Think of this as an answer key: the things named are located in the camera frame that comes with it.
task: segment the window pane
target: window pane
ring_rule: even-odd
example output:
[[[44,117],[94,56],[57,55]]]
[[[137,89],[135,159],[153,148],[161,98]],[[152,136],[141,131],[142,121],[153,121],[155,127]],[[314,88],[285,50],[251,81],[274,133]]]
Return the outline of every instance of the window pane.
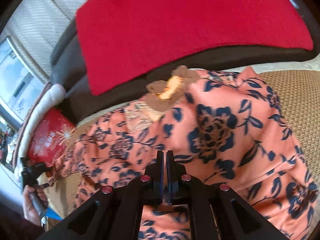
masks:
[[[5,40],[0,45],[0,97],[21,119],[43,89],[43,84],[34,77],[19,60]]]

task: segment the red rivet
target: red rivet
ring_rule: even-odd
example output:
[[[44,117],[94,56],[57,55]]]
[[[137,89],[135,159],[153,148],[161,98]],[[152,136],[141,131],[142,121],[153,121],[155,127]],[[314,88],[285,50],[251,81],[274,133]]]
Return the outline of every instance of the red rivet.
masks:
[[[181,179],[183,181],[190,181],[191,180],[191,176],[189,174],[184,174],[181,176]]]
[[[112,190],[113,190],[113,187],[111,187],[111,186],[105,186],[105,187],[102,188],[102,192],[104,194],[109,194],[109,193],[112,192]]]
[[[140,180],[141,181],[143,181],[143,182],[147,182],[147,181],[149,181],[151,178],[150,178],[150,176],[148,176],[148,175],[142,175],[141,177],[140,177]]]
[[[228,191],[230,189],[230,186],[224,183],[224,184],[220,184],[219,188],[222,191]]]

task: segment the person's hand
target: person's hand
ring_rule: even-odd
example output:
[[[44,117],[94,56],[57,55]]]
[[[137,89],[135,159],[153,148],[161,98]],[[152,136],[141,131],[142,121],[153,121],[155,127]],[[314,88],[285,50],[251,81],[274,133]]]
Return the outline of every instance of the person's hand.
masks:
[[[29,194],[31,192],[34,192],[35,189],[33,187],[30,187],[29,185],[26,185],[23,193],[22,193],[22,197],[23,197],[23,215],[24,218],[28,221],[30,221],[31,223],[37,225],[37,226],[41,226],[41,221],[40,221],[40,217],[38,215],[38,212],[36,211],[36,209],[34,208],[32,201],[29,197]],[[39,198],[44,201],[44,203],[47,205],[48,204],[48,199],[45,196],[43,190],[41,188],[37,189],[38,192],[38,196]]]

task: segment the sheer curtain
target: sheer curtain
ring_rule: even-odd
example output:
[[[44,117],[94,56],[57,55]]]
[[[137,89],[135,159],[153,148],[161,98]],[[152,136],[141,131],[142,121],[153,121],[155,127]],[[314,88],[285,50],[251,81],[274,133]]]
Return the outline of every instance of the sheer curtain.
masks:
[[[12,42],[43,81],[51,75],[50,55],[86,0],[23,0],[7,23],[0,40],[10,35]]]

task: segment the red cloth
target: red cloth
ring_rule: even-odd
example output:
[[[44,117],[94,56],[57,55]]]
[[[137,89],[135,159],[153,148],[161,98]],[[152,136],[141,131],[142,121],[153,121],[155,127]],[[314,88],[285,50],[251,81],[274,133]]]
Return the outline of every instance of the red cloth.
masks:
[[[60,111],[50,109],[33,134],[28,157],[33,164],[45,162],[47,166],[52,166],[52,162],[65,150],[74,130],[75,126]]]
[[[88,0],[76,23],[94,95],[209,48],[313,49],[289,0]]]

